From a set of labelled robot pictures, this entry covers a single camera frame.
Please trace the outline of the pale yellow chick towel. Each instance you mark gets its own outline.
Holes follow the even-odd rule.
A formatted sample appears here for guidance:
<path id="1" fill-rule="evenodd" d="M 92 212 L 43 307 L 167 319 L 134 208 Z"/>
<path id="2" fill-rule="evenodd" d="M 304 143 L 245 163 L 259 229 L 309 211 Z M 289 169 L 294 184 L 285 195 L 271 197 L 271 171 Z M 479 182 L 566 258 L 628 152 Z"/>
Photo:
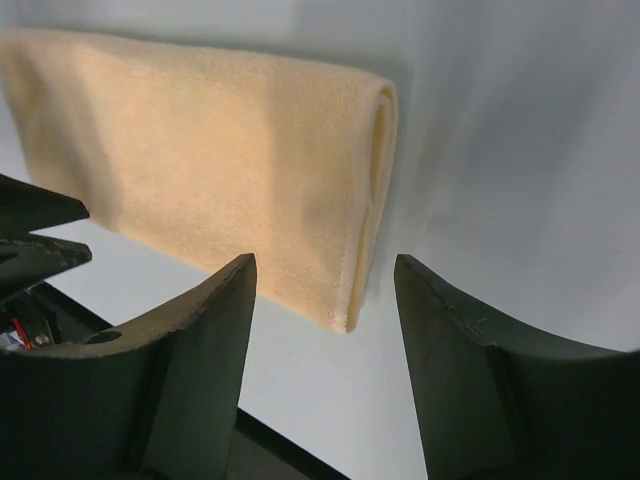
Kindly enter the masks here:
<path id="1" fill-rule="evenodd" d="M 395 84 L 339 65 L 13 29 L 1 86 L 32 181 L 104 228 L 354 330 L 393 170 Z"/>

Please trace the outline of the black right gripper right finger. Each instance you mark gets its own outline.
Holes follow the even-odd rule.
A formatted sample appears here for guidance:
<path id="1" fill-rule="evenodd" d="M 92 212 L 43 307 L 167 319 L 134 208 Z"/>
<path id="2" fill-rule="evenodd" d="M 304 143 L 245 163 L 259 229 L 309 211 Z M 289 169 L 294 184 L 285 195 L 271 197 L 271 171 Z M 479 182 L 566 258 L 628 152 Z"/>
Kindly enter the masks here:
<path id="1" fill-rule="evenodd" d="M 527 325 L 416 258 L 396 302 L 432 479 L 635 479 L 639 355 Z"/>

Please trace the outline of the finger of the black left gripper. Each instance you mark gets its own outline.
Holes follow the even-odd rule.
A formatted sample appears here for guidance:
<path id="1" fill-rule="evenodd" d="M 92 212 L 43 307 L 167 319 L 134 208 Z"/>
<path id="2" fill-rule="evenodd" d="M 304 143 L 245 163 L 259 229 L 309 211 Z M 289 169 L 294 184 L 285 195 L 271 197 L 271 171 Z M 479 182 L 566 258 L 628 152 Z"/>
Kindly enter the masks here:
<path id="1" fill-rule="evenodd" d="M 87 219 L 85 205 L 17 179 L 1 176 L 1 234 L 30 233 Z"/>
<path id="2" fill-rule="evenodd" d="M 9 300 L 91 260 L 91 250 L 82 243 L 34 234 L 2 237 L 1 299 Z"/>

